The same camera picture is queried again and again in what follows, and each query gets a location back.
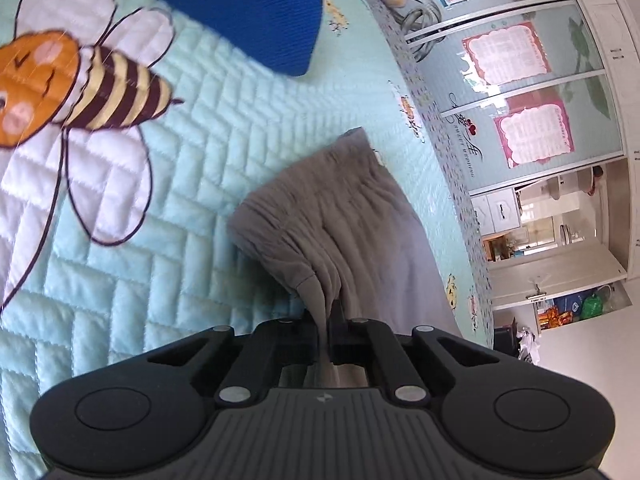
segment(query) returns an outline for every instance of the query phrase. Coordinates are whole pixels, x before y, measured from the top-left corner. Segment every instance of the patterned bed sheet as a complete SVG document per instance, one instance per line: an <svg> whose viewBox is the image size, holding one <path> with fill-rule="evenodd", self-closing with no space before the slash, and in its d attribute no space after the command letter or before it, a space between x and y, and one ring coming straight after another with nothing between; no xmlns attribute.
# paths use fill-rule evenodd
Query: patterned bed sheet
<svg viewBox="0 0 640 480"><path fill-rule="evenodd" d="M462 174L379 0L324 0L296 79L158 0L0 1L0 478L43 474L28 416L60 381L299 315L225 219L357 126L418 213L463 335L492 345Z"/></svg>

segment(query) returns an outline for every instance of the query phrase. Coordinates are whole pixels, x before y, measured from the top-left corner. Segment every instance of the cartoon character on bedspread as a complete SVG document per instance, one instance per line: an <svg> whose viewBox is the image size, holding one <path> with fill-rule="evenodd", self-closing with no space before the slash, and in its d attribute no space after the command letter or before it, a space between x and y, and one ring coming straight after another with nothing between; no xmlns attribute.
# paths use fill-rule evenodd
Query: cartoon character on bedspread
<svg viewBox="0 0 640 480"><path fill-rule="evenodd" d="M20 0L0 47L0 311L33 267L61 181L92 241L142 225L152 173L140 124L174 102L149 67L174 38L170 17L138 9L111 26L114 0Z"/></svg>

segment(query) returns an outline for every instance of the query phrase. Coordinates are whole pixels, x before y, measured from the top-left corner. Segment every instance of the gray garment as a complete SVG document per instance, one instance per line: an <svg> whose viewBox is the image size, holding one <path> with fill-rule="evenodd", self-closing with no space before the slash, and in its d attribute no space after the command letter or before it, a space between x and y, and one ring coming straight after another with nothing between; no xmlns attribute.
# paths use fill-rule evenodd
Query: gray garment
<svg viewBox="0 0 640 480"><path fill-rule="evenodd" d="M300 296L323 344L338 298L348 319L379 319L401 334L430 324L460 336L422 223L362 128L252 192L228 230ZM326 355L321 368L322 386L351 384L336 381Z"/></svg>

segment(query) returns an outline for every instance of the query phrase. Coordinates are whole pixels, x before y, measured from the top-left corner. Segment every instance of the coiled hose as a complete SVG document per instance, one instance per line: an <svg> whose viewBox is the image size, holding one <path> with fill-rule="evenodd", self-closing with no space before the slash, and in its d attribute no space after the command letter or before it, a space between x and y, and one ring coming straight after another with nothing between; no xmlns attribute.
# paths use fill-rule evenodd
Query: coiled hose
<svg viewBox="0 0 640 480"><path fill-rule="evenodd" d="M416 2L417 5L410 10L406 16L403 16L395 9L391 9L391 14L396 22L399 23L404 35L407 35L410 32L416 32L422 28L431 27L431 25L436 25L442 21L442 12L440 12L440 7L433 0L412 1ZM444 40L444 37L414 46L413 48L411 47L411 43L409 43L409 47L414 54L415 60L420 62L427 57L435 44L442 40Z"/></svg>

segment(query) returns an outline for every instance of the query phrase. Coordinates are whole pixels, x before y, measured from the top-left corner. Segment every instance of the silver screw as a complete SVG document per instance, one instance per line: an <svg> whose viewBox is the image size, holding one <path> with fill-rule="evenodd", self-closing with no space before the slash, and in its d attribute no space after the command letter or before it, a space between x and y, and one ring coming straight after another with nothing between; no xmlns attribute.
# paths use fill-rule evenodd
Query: silver screw
<svg viewBox="0 0 640 480"><path fill-rule="evenodd" d="M396 399L404 402L419 402L427 396L420 386L400 386L394 393Z"/></svg>
<svg viewBox="0 0 640 480"><path fill-rule="evenodd" d="M222 388L218 396L225 402L245 402L251 397L251 392L244 386L228 386Z"/></svg>

